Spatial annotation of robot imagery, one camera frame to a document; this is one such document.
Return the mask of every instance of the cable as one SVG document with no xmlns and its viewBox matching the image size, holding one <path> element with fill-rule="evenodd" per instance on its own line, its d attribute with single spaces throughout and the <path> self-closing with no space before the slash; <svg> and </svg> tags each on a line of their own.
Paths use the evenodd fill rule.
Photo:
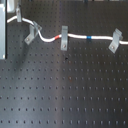
<svg viewBox="0 0 128 128">
<path fill-rule="evenodd" d="M 17 16 L 14 16 L 10 19 L 7 20 L 7 23 L 10 23 L 11 21 L 17 19 Z M 28 20 L 28 19 L 25 19 L 25 18 L 22 18 L 22 20 L 26 23 L 29 23 L 31 25 L 34 25 L 33 22 L 31 20 Z M 39 33 L 39 36 L 40 36 L 40 39 L 44 42 L 53 42 L 54 40 L 58 39 L 58 38 L 61 38 L 61 35 L 58 35 L 58 36 L 55 36 L 51 39 L 46 39 L 44 37 L 42 37 L 40 31 L 38 30 L 38 33 Z M 68 37 L 72 37 L 72 38 L 77 38 L 77 39 L 99 39 L 99 40 L 113 40 L 113 37 L 110 37 L 110 36 L 86 36 L 86 35 L 75 35 L 75 34 L 68 34 Z M 127 41 L 119 41 L 120 44 L 123 44 L 123 45 L 128 45 L 128 42 Z"/>
<path fill-rule="evenodd" d="M 38 30 L 38 33 L 39 33 L 40 39 L 41 39 L 42 41 L 44 41 L 44 42 L 53 42 L 54 40 L 56 40 L 56 39 L 58 39 L 58 38 L 61 37 L 61 35 L 58 35 L 58 36 L 55 36 L 55 37 L 53 37 L 53 38 L 51 38 L 51 39 L 46 39 L 46 38 L 42 37 L 42 35 L 41 35 L 41 33 L 40 33 L 39 30 Z"/>
<path fill-rule="evenodd" d="M 17 19 L 17 16 L 13 16 L 12 18 L 8 19 L 8 20 L 7 20 L 7 23 L 10 23 L 11 21 L 13 21 L 13 20 L 15 20 L 15 19 Z"/>
<path fill-rule="evenodd" d="M 25 19 L 25 18 L 22 18 L 22 20 L 26 23 L 29 23 L 31 25 L 34 25 L 33 22 L 31 20 L 28 20 L 28 19 Z"/>
</svg>

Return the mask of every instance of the table surface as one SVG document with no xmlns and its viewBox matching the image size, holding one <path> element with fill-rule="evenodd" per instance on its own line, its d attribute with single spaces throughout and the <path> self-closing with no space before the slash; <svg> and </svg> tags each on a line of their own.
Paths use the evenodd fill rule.
<svg viewBox="0 0 128 128">
<path fill-rule="evenodd" d="M 22 1 L 22 16 L 46 38 L 61 33 L 128 40 L 127 2 Z M 128 46 L 113 54 L 109 40 L 61 39 L 28 46 L 29 24 L 7 25 L 7 59 L 0 61 L 1 128 L 127 128 Z"/>
</svg>

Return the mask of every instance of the screw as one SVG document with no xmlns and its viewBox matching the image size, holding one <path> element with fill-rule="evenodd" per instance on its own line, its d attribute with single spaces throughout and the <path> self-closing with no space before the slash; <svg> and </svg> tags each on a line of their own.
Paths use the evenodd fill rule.
<svg viewBox="0 0 128 128">
<path fill-rule="evenodd" d="M 66 44 L 63 45 L 63 48 L 66 48 Z"/>
<path fill-rule="evenodd" d="M 17 10 L 17 13 L 19 13 L 20 12 L 20 10 Z"/>
<path fill-rule="evenodd" d="M 27 38 L 27 41 L 29 41 L 29 38 Z"/>
<path fill-rule="evenodd" d="M 114 47 L 114 46 L 112 46 L 112 49 L 115 49 L 115 47 Z"/>
</svg>

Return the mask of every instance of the cable clamp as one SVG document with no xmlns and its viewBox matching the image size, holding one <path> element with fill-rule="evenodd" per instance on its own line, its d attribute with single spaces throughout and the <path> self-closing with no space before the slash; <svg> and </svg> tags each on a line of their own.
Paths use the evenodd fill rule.
<svg viewBox="0 0 128 128">
<path fill-rule="evenodd" d="M 38 35 L 38 30 L 41 31 L 42 27 L 33 21 L 33 25 L 29 25 L 30 34 L 25 38 L 25 42 L 29 45 Z"/>
<path fill-rule="evenodd" d="M 68 26 L 62 26 L 61 50 L 67 51 L 68 47 Z"/>
<path fill-rule="evenodd" d="M 22 22 L 21 8 L 19 5 L 16 8 L 16 15 L 17 15 L 17 22 Z"/>
<path fill-rule="evenodd" d="M 123 39 L 122 32 L 118 29 L 115 29 L 115 32 L 113 33 L 113 41 L 109 45 L 109 49 L 115 53 L 117 48 L 119 47 L 119 41 Z"/>
</svg>

